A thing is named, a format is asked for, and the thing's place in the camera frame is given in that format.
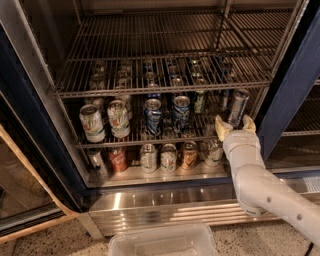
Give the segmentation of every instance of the white can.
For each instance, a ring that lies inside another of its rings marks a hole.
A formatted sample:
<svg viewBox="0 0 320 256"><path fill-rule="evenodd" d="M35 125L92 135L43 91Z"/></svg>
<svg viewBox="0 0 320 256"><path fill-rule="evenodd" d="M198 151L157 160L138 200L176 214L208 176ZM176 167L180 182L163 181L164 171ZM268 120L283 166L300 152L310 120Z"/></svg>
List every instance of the white can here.
<svg viewBox="0 0 320 256"><path fill-rule="evenodd" d="M157 149L152 144L145 144L140 149L140 164L145 173L157 170Z"/></svg>
<svg viewBox="0 0 320 256"><path fill-rule="evenodd" d="M129 135L130 124L128 111L122 100L114 100L109 103L108 118L114 137L123 138Z"/></svg>
<svg viewBox="0 0 320 256"><path fill-rule="evenodd" d="M79 117L88 141L96 143L104 139L106 135L101 113L96 105L88 104L83 106L80 109Z"/></svg>
<svg viewBox="0 0 320 256"><path fill-rule="evenodd" d="M173 173L177 165L177 149L173 144L165 144L161 150L161 169Z"/></svg>

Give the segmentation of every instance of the can lid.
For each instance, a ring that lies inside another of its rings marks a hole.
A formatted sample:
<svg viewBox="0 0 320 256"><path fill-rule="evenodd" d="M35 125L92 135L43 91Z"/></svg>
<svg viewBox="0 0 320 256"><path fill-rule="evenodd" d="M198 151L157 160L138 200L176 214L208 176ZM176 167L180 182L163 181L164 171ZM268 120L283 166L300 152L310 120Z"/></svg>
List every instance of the can lid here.
<svg viewBox="0 0 320 256"><path fill-rule="evenodd" d="M81 109L80 109L80 113L82 115L93 115L94 113L96 113L98 111L98 108L96 105L93 104L87 104L84 105Z"/></svg>

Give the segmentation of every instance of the soda can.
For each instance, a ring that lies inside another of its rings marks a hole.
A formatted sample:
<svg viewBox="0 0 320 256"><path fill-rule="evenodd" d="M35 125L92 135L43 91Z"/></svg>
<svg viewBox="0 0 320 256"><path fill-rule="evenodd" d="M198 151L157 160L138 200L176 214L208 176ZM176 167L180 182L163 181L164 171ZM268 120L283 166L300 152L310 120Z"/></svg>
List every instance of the soda can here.
<svg viewBox="0 0 320 256"><path fill-rule="evenodd" d="M222 142L219 139L211 139L206 143L205 163L209 166L217 166L223 155Z"/></svg>
<svg viewBox="0 0 320 256"><path fill-rule="evenodd" d="M106 135L103 121L101 113L96 105L84 105L80 109L79 117L88 141L97 143L104 139Z"/></svg>
<svg viewBox="0 0 320 256"><path fill-rule="evenodd" d="M159 77L154 72L144 73L143 83L145 87L147 87L149 84L159 84Z"/></svg>
<svg viewBox="0 0 320 256"><path fill-rule="evenodd" d="M173 144L165 144L161 149L161 169L165 173L173 173L177 164L177 149Z"/></svg>
<svg viewBox="0 0 320 256"><path fill-rule="evenodd" d="M128 168L126 150L124 147L110 148L108 155L113 171L123 172Z"/></svg>
<svg viewBox="0 0 320 256"><path fill-rule="evenodd" d="M101 74L92 75L89 80L89 87L90 87L90 90L104 90L105 89L104 76Z"/></svg>
<svg viewBox="0 0 320 256"><path fill-rule="evenodd" d="M197 162L197 144L194 141L185 142L182 145L181 167L185 170L191 170Z"/></svg>
<svg viewBox="0 0 320 256"><path fill-rule="evenodd" d="M106 69L106 62L103 60L96 60L93 64L92 72L94 75L104 75Z"/></svg>
<svg viewBox="0 0 320 256"><path fill-rule="evenodd" d="M219 95L219 107L222 111L226 111L229 104L229 99L232 95L232 90L221 90Z"/></svg>
<svg viewBox="0 0 320 256"><path fill-rule="evenodd" d="M157 63L151 57L147 57L143 61L142 66L143 66L143 73L148 73L148 72L157 73Z"/></svg>
<svg viewBox="0 0 320 256"><path fill-rule="evenodd" d="M161 134L162 123L161 101L157 99L146 100L143 112L148 134L159 136Z"/></svg>
<svg viewBox="0 0 320 256"><path fill-rule="evenodd" d="M187 96L178 96L173 100L172 126L176 133L182 133L189 125L190 99Z"/></svg>
<svg viewBox="0 0 320 256"><path fill-rule="evenodd" d="M114 137L123 138L129 135L130 124L125 102L122 100L111 101L108 106L108 118Z"/></svg>
<svg viewBox="0 0 320 256"><path fill-rule="evenodd" d="M209 84L206 79L195 79L194 82L195 82L195 85ZM195 91L194 96L193 96L194 113L200 114L205 111L206 104L207 104L207 98L208 98L208 91L206 91L206 90Z"/></svg>
<svg viewBox="0 0 320 256"><path fill-rule="evenodd" d="M227 118L227 123L232 125L233 128L240 124L248 99L249 92L246 89L234 90Z"/></svg>
<svg viewBox="0 0 320 256"><path fill-rule="evenodd" d="M159 88L158 84L148 84L147 88ZM157 99L157 100L161 100L161 93L158 92L152 92L152 93L148 93L146 94L146 99Z"/></svg>
<svg viewBox="0 0 320 256"><path fill-rule="evenodd" d="M145 144L140 149L140 164L145 173L157 170L157 149L152 144Z"/></svg>
<svg viewBox="0 0 320 256"><path fill-rule="evenodd" d="M85 98L84 99L84 103L86 105L88 105L88 104L96 105L97 108L99 109L101 115L102 116L104 115L104 113L105 113L105 110L104 110L104 98Z"/></svg>
<svg viewBox="0 0 320 256"><path fill-rule="evenodd" d="M92 164L94 171L98 176L107 175L107 167L102 159L100 149L88 149L87 156Z"/></svg>

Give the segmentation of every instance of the red can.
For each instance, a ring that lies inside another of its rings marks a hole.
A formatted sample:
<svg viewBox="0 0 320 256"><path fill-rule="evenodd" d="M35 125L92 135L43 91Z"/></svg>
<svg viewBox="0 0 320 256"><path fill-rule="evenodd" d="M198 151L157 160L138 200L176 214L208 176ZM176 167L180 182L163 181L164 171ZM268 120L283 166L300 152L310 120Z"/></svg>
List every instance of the red can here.
<svg viewBox="0 0 320 256"><path fill-rule="evenodd" d="M109 159L115 172L123 172L128 167L124 147L111 148L109 151Z"/></svg>

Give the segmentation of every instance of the silver can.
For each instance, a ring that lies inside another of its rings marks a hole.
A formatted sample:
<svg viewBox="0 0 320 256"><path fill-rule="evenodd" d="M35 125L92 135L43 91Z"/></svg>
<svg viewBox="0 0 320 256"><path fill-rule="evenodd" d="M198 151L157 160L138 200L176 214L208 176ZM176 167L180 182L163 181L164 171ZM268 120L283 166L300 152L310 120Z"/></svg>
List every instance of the silver can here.
<svg viewBox="0 0 320 256"><path fill-rule="evenodd" d="M88 149L87 156L93 166L94 171L98 176L107 175L107 167L102 159L100 149Z"/></svg>
<svg viewBox="0 0 320 256"><path fill-rule="evenodd" d="M195 85L206 85L209 84L209 82L206 79L195 79L194 80ZM200 114L203 113L206 109L207 104L207 98L208 98L208 91L201 90L201 91L195 91L193 96L193 109L194 113Z"/></svg>
<svg viewBox="0 0 320 256"><path fill-rule="evenodd" d="M104 90L105 89L105 81L104 76L101 74L95 74L90 77L89 80L90 90Z"/></svg>
<svg viewBox="0 0 320 256"><path fill-rule="evenodd" d="M173 144L165 144L161 149L161 169L173 173L177 165L177 149Z"/></svg>
<svg viewBox="0 0 320 256"><path fill-rule="evenodd" d="M108 106L108 118L114 137L123 138L129 135L130 124L125 102L122 100L111 101Z"/></svg>
<svg viewBox="0 0 320 256"><path fill-rule="evenodd" d="M145 144L140 149L140 164L145 173L157 170L157 149L152 144Z"/></svg>
<svg viewBox="0 0 320 256"><path fill-rule="evenodd" d="M182 145L181 167L185 170L193 169L196 166L197 155L197 144L194 141L185 142Z"/></svg>
<svg viewBox="0 0 320 256"><path fill-rule="evenodd" d="M80 109L79 118L88 141L97 143L105 138L101 113L96 105L83 106Z"/></svg>
<svg viewBox="0 0 320 256"><path fill-rule="evenodd" d="M219 139L211 139L206 142L205 163L209 166L217 166L222 158L223 148Z"/></svg>
<svg viewBox="0 0 320 256"><path fill-rule="evenodd" d="M246 89L234 90L227 118L227 123L233 128L237 128L240 124L248 99L249 92Z"/></svg>

